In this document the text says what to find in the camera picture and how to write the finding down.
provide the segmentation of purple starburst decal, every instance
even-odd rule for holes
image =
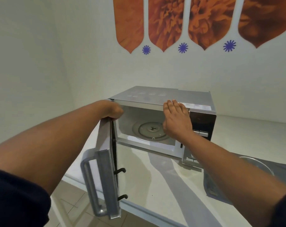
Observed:
[[[236,46],[236,42],[230,40],[230,41],[227,41],[227,43],[225,43],[225,45],[223,46],[223,49],[225,50],[225,52],[227,51],[232,52],[232,49],[235,49],[235,46]]]
[[[187,49],[188,49],[188,45],[186,43],[181,43],[179,45],[179,52],[180,53],[185,53],[187,52]]]
[[[150,47],[148,45],[145,45],[142,51],[145,55],[148,55],[150,53]]]

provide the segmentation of person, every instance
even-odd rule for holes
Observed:
[[[188,147],[252,226],[286,226],[286,185],[192,130],[188,109],[163,105],[164,131]],[[34,126],[0,144],[0,226],[44,226],[50,195],[101,118],[122,108],[100,100]]]

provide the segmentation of wall decal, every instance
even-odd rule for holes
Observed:
[[[286,0],[244,0],[239,34],[256,48],[286,31]]]
[[[129,53],[144,37],[143,0],[113,0],[118,43]]]
[[[188,34],[204,50],[228,32],[236,0],[191,0]]]
[[[163,52],[181,36],[184,0],[148,0],[150,41]]]
[[[225,52],[229,52],[229,51],[232,52],[232,49],[235,49],[235,46],[236,46],[236,42],[230,40],[224,44],[223,49],[225,50]]]
[[[180,53],[185,53],[185,52],[187,52],[187,49],[188,49],[187,43],[181,43],[181,44],[179,45],[179,52],[180,52]]]
[[[145,55],[148,55],[150,53],[150,47],[148,45],[145,45],[142,51]]]

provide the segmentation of microwave top surface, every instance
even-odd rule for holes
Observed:
[[[188,108],[201,109],[215,112],[215,107],[210,92],[188,91],[175,88],[134,86],[126,91],[110,97],[139,103],[163,105],[167,100],[175,99],[184,103]]]

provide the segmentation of person's right arm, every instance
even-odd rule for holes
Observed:
[[[164,131],[183,143],[211,175],[234,207],[252,225],[268,226],[286,185],[192,131],[188,109],[175,100],[164,103]]]

